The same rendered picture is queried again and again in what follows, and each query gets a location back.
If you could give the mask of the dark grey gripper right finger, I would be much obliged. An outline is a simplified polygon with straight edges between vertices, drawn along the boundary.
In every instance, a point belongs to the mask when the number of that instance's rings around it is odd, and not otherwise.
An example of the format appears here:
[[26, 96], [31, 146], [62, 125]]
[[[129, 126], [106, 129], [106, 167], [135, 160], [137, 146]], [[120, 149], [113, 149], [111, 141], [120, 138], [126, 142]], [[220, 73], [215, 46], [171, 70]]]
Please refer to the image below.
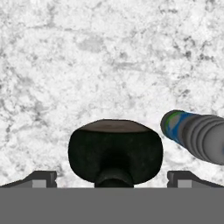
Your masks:
[[190, 171], [168, 171], [168, 188], [223, 188], [203, 179], [198, 178]]

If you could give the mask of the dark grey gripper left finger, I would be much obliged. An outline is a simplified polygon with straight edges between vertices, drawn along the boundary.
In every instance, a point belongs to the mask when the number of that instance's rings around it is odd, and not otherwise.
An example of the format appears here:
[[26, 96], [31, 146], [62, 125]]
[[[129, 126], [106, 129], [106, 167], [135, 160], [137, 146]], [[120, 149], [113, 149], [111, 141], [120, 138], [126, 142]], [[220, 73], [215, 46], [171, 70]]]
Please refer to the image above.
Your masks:
[[56, 188], [56, 171], [33, 171], [24, 179], [2, 185], [2, 188]]

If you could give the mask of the grey ribbed plastic bottle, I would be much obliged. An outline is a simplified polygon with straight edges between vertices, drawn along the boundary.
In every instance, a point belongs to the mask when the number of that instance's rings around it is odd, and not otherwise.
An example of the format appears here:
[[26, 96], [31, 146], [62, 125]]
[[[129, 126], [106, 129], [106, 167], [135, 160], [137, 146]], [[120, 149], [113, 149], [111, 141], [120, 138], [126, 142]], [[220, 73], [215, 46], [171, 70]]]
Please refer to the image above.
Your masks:
[[224, 165], [224, 118], [172, 110], [163, 116], [160, 127], [196, 158]]

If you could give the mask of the dark glass bottle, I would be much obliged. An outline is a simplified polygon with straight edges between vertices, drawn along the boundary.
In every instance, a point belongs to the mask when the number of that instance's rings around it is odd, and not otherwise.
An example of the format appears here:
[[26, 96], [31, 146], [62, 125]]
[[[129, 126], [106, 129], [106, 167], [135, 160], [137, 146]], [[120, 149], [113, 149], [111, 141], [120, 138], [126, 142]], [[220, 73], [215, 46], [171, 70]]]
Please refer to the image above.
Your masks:
[[96, 187], [132, 187], [157, 176], [163, 145], [141, 123], [102, 119], [73, 132], [68, 159], [73, 172]]

